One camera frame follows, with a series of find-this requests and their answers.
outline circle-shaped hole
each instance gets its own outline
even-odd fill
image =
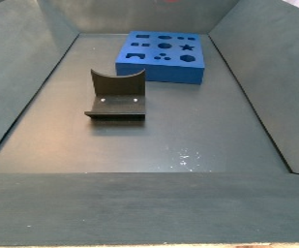
[[[169,43],[161,43],[161,44],[158,44],[158,47],[160,47],[160,48],[164,48],[164,49],[169,49],[169,48],[173,47],[173,45],[169,44]]]
[[[162,40],[170,40],[170,39],[173,39],[173,37],[169,36],[169,35],[161,35],[161,36],[158,36],[158,38],[162,39]]]
[[[184,56],[181,56],[181,59],[186,62],[194,62],[196,61],[196,57],[192,55],[184,55]]]

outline bin floor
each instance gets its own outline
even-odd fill
[[[2,173],[289,173],[236,78],[202,36],[202,85],[148,82],[145,122],[93,121],[90,70],[116,75],[126,35],[82,35],[0,144]]]

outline black arch-shaped object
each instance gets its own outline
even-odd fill
[[[146,70],[130,76],[112,77],[92,70],[96,88],[92,118],[146,117]]]

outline shape sorter block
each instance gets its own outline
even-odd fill
[[[116,59],[120,76],[146,69],[149,81],[202,84],[205,60],[197,34],[133,31]]]

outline hexagon-shaped hole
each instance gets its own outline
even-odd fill
[[[186,62],[194,62],[196,61],[196,57],[192,55],[184,55],[184,56],[181,56],[181,59]]]
[[[169,43],[161,43],[161,44],[158,44],[158,47],[160,47],[160,48],[164,48],[164,49],[169,49],[169,48],[173,47],[173,45],[169,44]]]

